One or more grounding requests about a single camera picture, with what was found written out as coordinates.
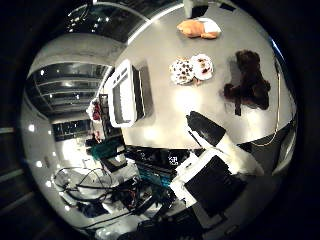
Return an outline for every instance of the green cloth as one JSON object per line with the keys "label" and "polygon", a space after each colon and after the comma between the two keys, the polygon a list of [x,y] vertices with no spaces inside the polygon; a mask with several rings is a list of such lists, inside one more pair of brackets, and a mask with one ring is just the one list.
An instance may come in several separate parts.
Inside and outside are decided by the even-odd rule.
{"label": "green cloth", "polygon": [[91,148],[92,157],[95,160],[114,157],[117,155],[117,148],[121,145],[118,139],[103,140]]}

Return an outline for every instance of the white table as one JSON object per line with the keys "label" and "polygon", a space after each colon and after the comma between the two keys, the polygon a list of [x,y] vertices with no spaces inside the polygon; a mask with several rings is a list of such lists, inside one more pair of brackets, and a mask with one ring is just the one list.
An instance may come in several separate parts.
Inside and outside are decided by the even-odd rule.
{"label": "white table", "polygon": [[[242,11],[222,10],[211,5],[204,17],[222,29],[218,39],[189,39],[176,26],[184,19],[183,8],[153,22],[124,50],[116,61],[128,58],[141,71],[147,116],[131,128],[123,128],[128,145],[157,148],[199,148],[186,131],[186,112],[198,111],[227,129],[235,143],[260,139],[275,131],[278,109],[278,79],[273,51],[266,33]],[[234,104],[223,97],[223,87],[231,79],[239,83],[235,52],[249,49],[259,53],[261,71],[271,84],[267,110],[241,105],[242,115],[234,114]],[[169,65],[178,57],[207,54],[214,63],[213,78],[200,86],[177,86],[170,81]],[[281,73],[279,129],[295,114],[295,105]]]}

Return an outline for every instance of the wire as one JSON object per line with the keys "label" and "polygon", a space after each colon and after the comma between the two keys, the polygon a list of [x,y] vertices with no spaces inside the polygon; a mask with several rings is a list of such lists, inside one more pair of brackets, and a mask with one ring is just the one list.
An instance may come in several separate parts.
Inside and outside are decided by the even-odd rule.
{"label": "wire", "polygon": [[88,225],[88,226],[83,226],[83,227],[76,227],[76,226],[73,226],[74,228],[78,228],[78,229],[87,229],[87,228],[90,228],[90,227],[93,227],[97,224],[100,224],[100,223],[104,223],[104,222],[109,222],[109,221],[112,221],[112,220],[115,220],[117,218],[120,218],[120,217],[123,217],[123,216],[126,216],[126,215],[130,215],[132,212],[127,212],[127,213],[123,213],[119,216],[116,216],[116,217],[113,217],[113,218],[109,218],[109,219],[106,219],[106,220],[102,220],[102,221],[99,221],[99,222],[96,222],[96,223],[93,223],[91,225]]}
{"label": "wire", "polygon": [[278,68],[278,63],[277,63],[277,61],[276,61],[275,55],[274,55],[274,65],[275,65],[276,72],[277,72],[277,76],[278,76],[278,110],[277,110],[277,122],[276,122],[276,126],[275,126],[275,131],[274,131],[273,136],[272,136],[272,138],[271,138],[271,140],[270,140],[269,142],[264,143],[264,144],[257,144],[257,143],[251,142],[254,146],[257,146],[257,147],[264,147],[264,146],[267,146],[267,145],[269,145],[270,143],[272,143],[273,140],[275,139],[276,135],[277,135],[278,128],[279,128],[279,122],[280,122],[281,75],[280,75],[280,71],[279,71],[279,68]]}

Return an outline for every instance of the brown teddy bear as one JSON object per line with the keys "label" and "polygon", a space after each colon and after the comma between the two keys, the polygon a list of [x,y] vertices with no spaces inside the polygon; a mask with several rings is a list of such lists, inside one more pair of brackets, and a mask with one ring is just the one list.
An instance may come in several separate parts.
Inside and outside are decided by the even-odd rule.
{"label": "brown teddy bear", "polygon": [[199,18],[198,20],[186,20],[181,22],[177,28],[189,38],[201,37],[207,39],[217,38],[221,29],[209,18]]}
{"label": "brown teddy bear", "polygon": [[236,52],[236,58],[241,71],[240,85],[235,87],[231,83],[226,84],[224,96],[235,102],[235,114],[238,116],[241,116],[241,104],[266,110],[269,107],[268,92],[271,87],[260,71],[259,54],[250,50],[242,50]]}

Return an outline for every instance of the stuffed animal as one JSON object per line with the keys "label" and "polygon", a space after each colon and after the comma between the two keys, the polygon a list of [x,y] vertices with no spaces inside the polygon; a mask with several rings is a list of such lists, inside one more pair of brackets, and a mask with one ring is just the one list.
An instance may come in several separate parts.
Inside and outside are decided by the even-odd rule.
{"label": "stuffed animal", "polygon": [[249,50],[236,52],[237,64],[241,71],[240,85],[231,83],[224,86],[224,96],[235,102],[235,114],[241,116],[241,104],[258,106],[262,110],[269,107],[270,83],[263,79],[258,53]]}
{"label": "stuffed animal", "polygon": [[189,38],[201,37],[213,39],[217,38],[221,33],[219,26],[209,18],[186,20],[181,22],[177,28]]}
{"label": "stuffed animal", "polygon": [[202,81],[212,78],[213,64],[205,54],[192,56],[190,59],[179,57],[170,66],[171,81],[184,85],[194,82],[200,85]]}

